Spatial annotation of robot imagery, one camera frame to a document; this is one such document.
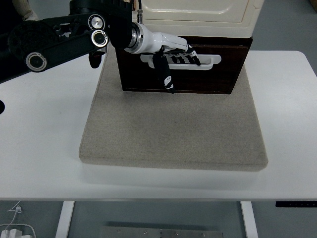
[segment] drawer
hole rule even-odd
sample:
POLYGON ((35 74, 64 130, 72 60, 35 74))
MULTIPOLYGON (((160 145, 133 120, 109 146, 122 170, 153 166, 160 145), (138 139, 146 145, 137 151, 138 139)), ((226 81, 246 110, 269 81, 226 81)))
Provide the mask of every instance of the drawer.
MULTIPOLYGON (((197 54, 220 55, 221 62, 210 70, 171 70, 177 93, 230 94, 250 49, 252 38, 184 37, 197 54)), ((140 55, 116 49, 124 91, 166 92, 154 69, 140 55)))

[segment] tabletop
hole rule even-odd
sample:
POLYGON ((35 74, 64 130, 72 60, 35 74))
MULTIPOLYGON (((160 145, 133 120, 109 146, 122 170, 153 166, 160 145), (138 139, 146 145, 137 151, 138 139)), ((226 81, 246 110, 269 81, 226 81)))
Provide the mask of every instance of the tabletop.
POLYGON ((1 200, 317 199, 317 77, 302 53, 250 51, 245 61, 268 157, 259 172, 82 163, 102 70, 87 58, 0 84, 1 200))

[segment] gray felt mat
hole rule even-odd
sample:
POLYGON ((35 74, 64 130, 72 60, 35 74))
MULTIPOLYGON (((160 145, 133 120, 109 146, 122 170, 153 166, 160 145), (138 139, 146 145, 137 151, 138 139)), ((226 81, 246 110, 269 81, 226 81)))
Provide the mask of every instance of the gray felt mat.
POLYGON ((84 163, 259 171, 264 142, 243 68, 231 95, 123 92, 109 47, 79 155, 84 163))

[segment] black robotic arm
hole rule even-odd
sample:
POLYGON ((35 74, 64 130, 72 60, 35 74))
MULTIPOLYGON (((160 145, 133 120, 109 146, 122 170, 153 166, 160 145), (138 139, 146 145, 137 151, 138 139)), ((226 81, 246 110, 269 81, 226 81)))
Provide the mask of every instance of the black robotic arm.
POLYGON ((18 59, 17 65, 24 62, 26 69, 33 72, 45 71, 86 54, 94 60, 110 40, 115 48, 129 53, 152 54, 158 79, 171 93, 175 89, 166 56, 175 63, 176 57, 185 57, 190 63, 200 65, 196 52, 185 39, 153 33, 141 22, 133 23, 132 3, 123 0, 71 0, 69 16, 24 21, 17 25, 7 37, 7 48, 0 52, 0 66, 6 57, 12 59, 12 55, 18 59))

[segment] metal plate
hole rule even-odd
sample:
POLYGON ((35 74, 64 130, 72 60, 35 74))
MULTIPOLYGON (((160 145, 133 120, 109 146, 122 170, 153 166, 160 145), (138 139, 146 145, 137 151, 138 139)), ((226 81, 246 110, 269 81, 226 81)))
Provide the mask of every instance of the metal plate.
POLYGON ((100 238, 223 238, 222 232, 133 227, 102 227, 100 238))

